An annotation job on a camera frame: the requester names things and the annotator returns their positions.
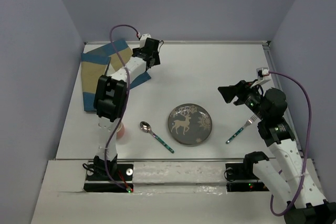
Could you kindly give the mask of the blue and tan cloth placemat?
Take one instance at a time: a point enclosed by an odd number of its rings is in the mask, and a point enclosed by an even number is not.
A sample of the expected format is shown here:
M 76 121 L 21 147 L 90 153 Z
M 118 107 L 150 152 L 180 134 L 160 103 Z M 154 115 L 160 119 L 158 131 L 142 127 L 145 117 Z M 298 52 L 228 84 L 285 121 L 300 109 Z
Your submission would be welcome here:
M 105 75 L 107 70 L 109 70 L 110 73 L 114 73 L 122 67 L 117 54 L 120 54 L 125 63 L 127 63 L 132 56 L 132 49 L 123 39 L 81 54 L 81 82 L 84 111 L 95 111 L 93 103 L 99 77 Z

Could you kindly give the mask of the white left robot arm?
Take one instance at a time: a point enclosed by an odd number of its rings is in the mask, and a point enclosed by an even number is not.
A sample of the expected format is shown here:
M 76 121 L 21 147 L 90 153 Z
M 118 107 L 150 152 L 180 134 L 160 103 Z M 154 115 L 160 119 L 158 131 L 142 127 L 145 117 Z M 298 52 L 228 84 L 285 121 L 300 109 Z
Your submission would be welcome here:
M 104 179 L 111 179 L 116 174 L 116 131 L 125 112 L 130 85 L 148 69 L 160 64 L 159 47 L 159 40 L 148 34 L 142 36 L 128 62 L 121 61 L 122 67 L 118 71 L 98 79 L 93 105 L 99 119 L 99 147 L 93 166 Z

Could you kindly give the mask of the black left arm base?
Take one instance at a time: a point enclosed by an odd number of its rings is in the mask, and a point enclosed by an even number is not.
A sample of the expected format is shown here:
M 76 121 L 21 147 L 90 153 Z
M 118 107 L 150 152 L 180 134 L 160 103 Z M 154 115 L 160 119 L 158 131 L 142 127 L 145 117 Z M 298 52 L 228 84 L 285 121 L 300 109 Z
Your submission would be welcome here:
M 106 172 L 99 171 L 93 166 L 93 162 L 84 163 L 86 177 L 83 190 L 87 193 L 132 193 L 134 165 L 131 163 L 121 163 L 117 171 L 112 175 L 111 180 Z

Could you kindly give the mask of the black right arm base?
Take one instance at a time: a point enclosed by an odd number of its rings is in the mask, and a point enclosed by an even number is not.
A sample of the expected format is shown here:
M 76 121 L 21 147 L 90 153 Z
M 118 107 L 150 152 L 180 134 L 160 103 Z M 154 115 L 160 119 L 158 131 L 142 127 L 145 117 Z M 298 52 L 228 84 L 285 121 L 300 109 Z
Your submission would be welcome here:
M 228 193 L 269 191 L 255 175 L 245 170 L 243 163 L 227 163 L 223 173 Z

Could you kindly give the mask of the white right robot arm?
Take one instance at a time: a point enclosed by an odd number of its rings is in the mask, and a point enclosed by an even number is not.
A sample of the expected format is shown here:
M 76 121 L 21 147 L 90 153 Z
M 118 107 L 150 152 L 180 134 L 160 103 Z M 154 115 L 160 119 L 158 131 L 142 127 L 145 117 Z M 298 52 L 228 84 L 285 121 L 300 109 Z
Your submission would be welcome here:
M 283 116 L 286 95 L 276 88 L 266 92 L 259 88 L 255 81 L 218 88 L 226 103 L 246 105 L 260 119 L 258 133 L 281 168 L 276 171 L 265 153 L 252 152 L 245 155 L 241 171 L 248 178 L 260 179 L 271 199 L 286 207 L 279 213 L 285 223 L 334 223 L 335 203 L 329 202 L 313 181 Z

